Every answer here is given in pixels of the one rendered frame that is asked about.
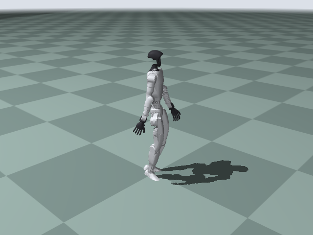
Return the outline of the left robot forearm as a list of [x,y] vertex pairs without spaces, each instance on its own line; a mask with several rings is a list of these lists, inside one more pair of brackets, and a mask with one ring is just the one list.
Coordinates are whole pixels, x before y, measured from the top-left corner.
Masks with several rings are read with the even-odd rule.
[[171,105],[172,102],[169,98],[168,91],[166,91],[165,93],[162,93],[162,97],[164,98],[165,104],[167,105],[167,107],[172,108],[172,105]]

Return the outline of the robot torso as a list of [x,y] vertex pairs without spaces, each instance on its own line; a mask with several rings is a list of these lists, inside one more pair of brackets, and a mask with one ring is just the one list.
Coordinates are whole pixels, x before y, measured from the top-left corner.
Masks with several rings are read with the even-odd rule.
[[[159,69],[159,68],[158,68]],[[162,99],[162,93],[163,93],[163,72],[161,69],[159,71],[156,71],[157,69],[154,69],[154,71],[148,71],[147,77],[152,73],[156,74],[156,83],[154,87],[154,92],[152,93],[152,96],[155,98],[155,101],[152,103],[152,107],[150,110],[151,117],[153,117],[153,114],[158,113],[159,117],[162,117],[163,115],[163,107],[160,104],[160,100]]]

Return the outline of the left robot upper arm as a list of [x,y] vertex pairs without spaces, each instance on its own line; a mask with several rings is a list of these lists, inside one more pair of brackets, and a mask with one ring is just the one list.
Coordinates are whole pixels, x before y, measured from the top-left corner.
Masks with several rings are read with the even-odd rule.
[[[162,70],[162,68],[159,68],[159,69]],[[163,70],[162,70],[162,72],[163,72]],[[167,91],[167,86],[163,85],[163,93],[165,93],[166,91]]]

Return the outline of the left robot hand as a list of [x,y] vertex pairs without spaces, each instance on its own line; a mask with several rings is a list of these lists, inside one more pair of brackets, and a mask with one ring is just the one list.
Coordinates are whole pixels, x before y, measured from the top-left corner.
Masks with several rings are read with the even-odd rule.
[[[171,114],[173,115],[173,119],[175,120],[175,121],[178,121],[179,119],[180,119],[180,112],[176,109],[176,108],[174,108],[174,105],[173,105],[173,103],[171,103],[171,105],[172,105],[172,108],[169,108],[169,110],[171,110]],[[179,115],[179,114],[180,115]],[[178,119],[178,120],[177,120]],[[173,120],[173,121],[174,121]]]

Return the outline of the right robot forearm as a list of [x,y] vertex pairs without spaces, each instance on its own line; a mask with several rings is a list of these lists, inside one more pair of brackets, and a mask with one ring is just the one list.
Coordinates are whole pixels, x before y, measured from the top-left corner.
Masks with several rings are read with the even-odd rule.
[[143,115],[142,115],[142,118],[141,120],[142,121],[145,121],[147,116],[149,115],[149,111],[152,107],[152,102],[153,102],[153,98],[152,97],[148,97],[145,101],[145,104],[144,104],[144,111],[143,111]]

